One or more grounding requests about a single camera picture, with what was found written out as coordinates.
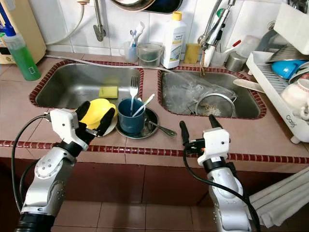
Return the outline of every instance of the white tile wall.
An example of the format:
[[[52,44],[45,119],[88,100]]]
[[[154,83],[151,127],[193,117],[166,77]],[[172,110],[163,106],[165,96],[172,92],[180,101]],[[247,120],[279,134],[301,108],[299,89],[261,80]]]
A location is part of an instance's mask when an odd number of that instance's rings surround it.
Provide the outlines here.
[[[232,45],[245,35],[261,38],[267,25],[278,13],[279,5],[285,0],[236,0],[227,20],[221,39],[221,47]],[[42,35],[46,41],[64,36],[76,25],[80,5],[76,0],[29,0]],[[187,24],[186,43],[197,43],[204,32],[216,0],[183,0],[180,11]],[[100,12],[107,36],[102,42],[96,39],[93,25],[97,24],[93,0],[85,6],[83,20],[69,39],[48,46],[48,50],[119,56],[123,42],[130,40],[130,29],[142,21],[145,29],[139,42],[161,42],[163,27],[170,14],[128,12],[116,7],[110,0],[100,0]]]

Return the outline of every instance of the green liquid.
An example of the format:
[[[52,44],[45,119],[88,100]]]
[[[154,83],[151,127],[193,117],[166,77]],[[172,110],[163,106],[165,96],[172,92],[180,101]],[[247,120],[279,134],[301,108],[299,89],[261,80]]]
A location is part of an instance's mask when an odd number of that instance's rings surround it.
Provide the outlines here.
[[[35,81],[41,77],[38,67],[35,65],[26,46],[17,50],[11,49],[10,53],[26,81]]]

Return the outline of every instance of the pink tiled countertop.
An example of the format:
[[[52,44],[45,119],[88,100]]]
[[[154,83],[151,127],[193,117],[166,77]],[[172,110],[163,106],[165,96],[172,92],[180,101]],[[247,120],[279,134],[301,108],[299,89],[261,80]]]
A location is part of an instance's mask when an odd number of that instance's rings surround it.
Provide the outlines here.
[[[123,62],[121,57],[57,53],[85,60]],[[43,58],[39,64],[42,78],[61,60]],[[24,124],[49,109],[36,107],[29,101],[30,92],[39,83],[26,82],[14,65],[2,65],[0,75],[0,156],[10,156],[12,141]],[[143,140],[129,139],[116,130],[92,141],[89,150],[83,152],[79,161],[134,163],[146,165],[183,166],[182,139],[179,121],[186,122],[190,138],[200,138],[202,130],[210,128],[207,117],[180,116],[165,110],[158,102],[158,71],[144,69],[142,98],[147,99],[152,93],[154,100],[148,105],[159,117],[160,124],[178,133],[171,138],[157,131],[152,137]],[[231,144],[229,158],[238,170],[297,172],[309,163],[309,145],[290,142],[291,132],[281,120],[279,114],[264,94],[260,94],[267,110],[262,118],[239,119],[219,118],[219,122],[230,133]],[[23,149],[20,158],[34,159],[47,152],[50,143],[59,142],[59,137],[52,131],[51,125],[39,120],[21,137]],[[192,166],[197,167],[196,158],[189,158]]]

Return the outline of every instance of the tap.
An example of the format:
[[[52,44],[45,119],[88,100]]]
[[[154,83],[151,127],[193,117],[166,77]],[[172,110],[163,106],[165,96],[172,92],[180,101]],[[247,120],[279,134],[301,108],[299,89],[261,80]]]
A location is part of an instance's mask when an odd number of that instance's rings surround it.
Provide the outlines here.
[[[103,41],[103,38],[106,35],[106,32],[103,29],[101,15],[100,15],[100,8],[98,6],[98,0],[94,0],[94,2],[95,2],[95,10],[96,10],[96,15],[97,15],[98,25],[93,25],[93,30],[95,30],[97,40]]]
[[[201,48],[205,51],[209,45],[216,46],[221,39],[223,29],[225,27],[226,19],[229,15],[230,8],[235,5],[236,0],[228,0],[228,7],[223,9],[219,18],[216,19],[216,13],[219,10],[219,6],[222,0],[217,0],[215,6],[211,12],[210,19],[206,25],[205,32],[202,34],[197,42]]]

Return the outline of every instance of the metal fork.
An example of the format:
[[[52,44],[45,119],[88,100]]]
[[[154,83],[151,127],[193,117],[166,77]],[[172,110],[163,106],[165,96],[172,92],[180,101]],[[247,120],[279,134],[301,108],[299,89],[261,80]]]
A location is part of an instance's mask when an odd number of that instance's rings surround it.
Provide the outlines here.
[[[131,86],[130,86],[130,95],[131,95],[131,116],[133,111],[133,100],[139,91],[139,78],[137,76],[133,76],[131,78]]]

